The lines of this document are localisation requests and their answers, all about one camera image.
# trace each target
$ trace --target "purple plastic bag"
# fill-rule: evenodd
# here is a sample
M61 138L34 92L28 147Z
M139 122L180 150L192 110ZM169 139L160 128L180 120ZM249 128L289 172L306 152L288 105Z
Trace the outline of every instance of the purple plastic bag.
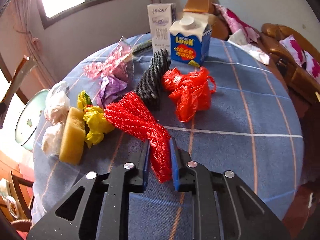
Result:
M106 105L113 102L120 94L120 91L127 87L127 83L117 79L115 77L107 76L102 78L101 90L97 96L97 104L102 109L105 109Z

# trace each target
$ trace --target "table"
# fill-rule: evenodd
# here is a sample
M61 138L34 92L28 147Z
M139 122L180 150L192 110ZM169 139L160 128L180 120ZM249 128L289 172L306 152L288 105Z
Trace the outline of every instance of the table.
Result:
M150 38L144 34L128 39L136 44ZM77 95L85 90L95 104L99 80L82 74L82 67L104 61L112 45L79 63L66 77L68 96L76 106ZM152 52L134 59L134 74L139 81L148 68ZM215 38L203 64L214 77L217 91L211 108L197 112L189 123L181 123L168 93L161 96L161 110L154 117L164 125L177 145L192 159L209 170L222 173L233 170L252 188L268 207L282 219L293 200L300 180L303 138L299 119L286 90L279 80L242 50ZM182 73L194 67L173 61ZM118 129L91 149L85 147L79 166L47 157L41 150L45 128L41 117L34 144L35 194L32 209L37 222L87 172L110 172L125 163L128 154L140 151L143 143ZM147 191L130 195L130 239L190 239L192 223L191 195L177 193L172 182L159 184L150 172Z

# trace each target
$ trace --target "sponge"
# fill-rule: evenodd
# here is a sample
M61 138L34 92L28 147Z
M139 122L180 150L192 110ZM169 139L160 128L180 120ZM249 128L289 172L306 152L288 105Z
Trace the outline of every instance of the sponge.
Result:
M84 146L84 112L71 107L63 131L59 159L62 162L78 165Z

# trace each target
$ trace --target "round table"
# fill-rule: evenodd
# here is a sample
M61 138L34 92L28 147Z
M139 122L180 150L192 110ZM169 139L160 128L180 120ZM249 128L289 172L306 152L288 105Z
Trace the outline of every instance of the round table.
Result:
M144 34L128 39L131 45L150 38ZM79 63L65 78L71 106L85 90L93 103L99 79L82 73L84 65L105 61L115 44ZM152 52L134 58L135 81L149 67ZM209 56L203 63L214 77L217 91L211 108L197 112L189 123L178 121L168 93L161 96L160 111L154 117L175 137L177 145L209 170L233 170L268 207L282 219L291 204L300 180L303 138L293 104L279 80L268 67L255 61L228 42L211 39ZM182 73L194 71L190 65L173 61ZM35 202L37 222L87 172L110 172L125 163L131 152L142 150L138 139L115 129L104 140L84 148L79 166L46 156L41 150L45 129L51 124L42 116L34 144ZM174 191L172 182L159 184L153 172L145 193L130 194L129 239L190 239L191 195Z

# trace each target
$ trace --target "red mesh bag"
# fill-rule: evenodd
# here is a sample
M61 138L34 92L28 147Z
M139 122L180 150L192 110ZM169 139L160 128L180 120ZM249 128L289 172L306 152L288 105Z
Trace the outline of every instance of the red mesh bag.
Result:
M208 80L213 84L212 90ZM177 68L170 69L163 76L163 86L171 92L169 98L177 105L176 114L180 122L189 122L196 111L208 110L211 94L216 91L216 83L205 67L186 75Z
M111 103L104 109L105 118L120 130L145 141L150 141L150 161L160 183L171 180L170 135L154 119L133 91L127 93L119 102Z

